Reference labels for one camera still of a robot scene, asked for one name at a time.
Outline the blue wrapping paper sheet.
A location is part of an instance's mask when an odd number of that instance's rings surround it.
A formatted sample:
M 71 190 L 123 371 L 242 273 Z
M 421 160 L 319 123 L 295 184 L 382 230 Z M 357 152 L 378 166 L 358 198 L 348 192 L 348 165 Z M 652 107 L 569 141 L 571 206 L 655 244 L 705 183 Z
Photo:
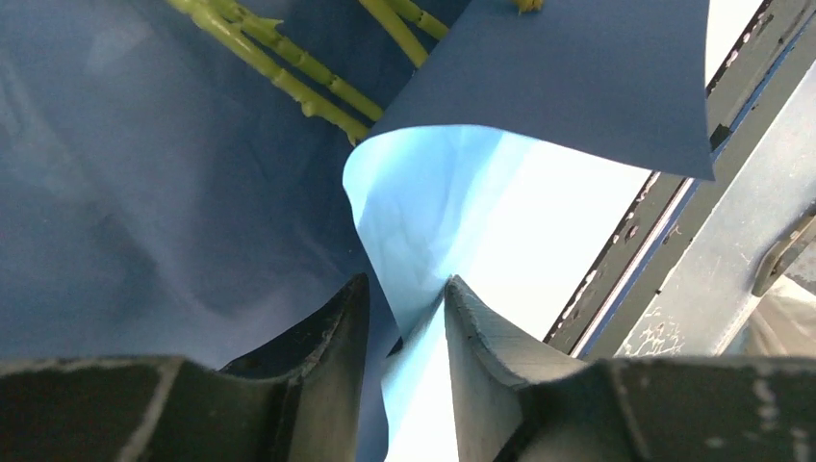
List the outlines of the blue wrapping paper sheet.
M 706 1 L 236 1 L 376 103 L 345 132 L 171 1 L 1 5 L 1 365 L 218 371 L 370 285 L 355 457 L 449 461 L 446 282 L 534 337 L 655 171 L 709 179 Z

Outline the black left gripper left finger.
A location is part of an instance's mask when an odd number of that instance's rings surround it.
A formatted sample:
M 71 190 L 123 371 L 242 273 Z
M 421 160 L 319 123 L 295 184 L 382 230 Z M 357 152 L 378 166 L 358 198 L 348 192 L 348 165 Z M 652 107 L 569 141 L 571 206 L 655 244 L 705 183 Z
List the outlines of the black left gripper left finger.
M 370 285 L 215 371 L 182 356 L 1 365 L 5 461 L 351 461 Z

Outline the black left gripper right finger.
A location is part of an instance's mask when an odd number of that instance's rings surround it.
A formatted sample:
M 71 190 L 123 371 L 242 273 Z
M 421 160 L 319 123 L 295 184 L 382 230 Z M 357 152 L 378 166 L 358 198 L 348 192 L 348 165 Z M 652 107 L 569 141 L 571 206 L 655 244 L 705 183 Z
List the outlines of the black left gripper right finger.
M 444 290 L 463 461 L 811 461 L 815 363 L 613 358 L 547 345 L 458 276 Z

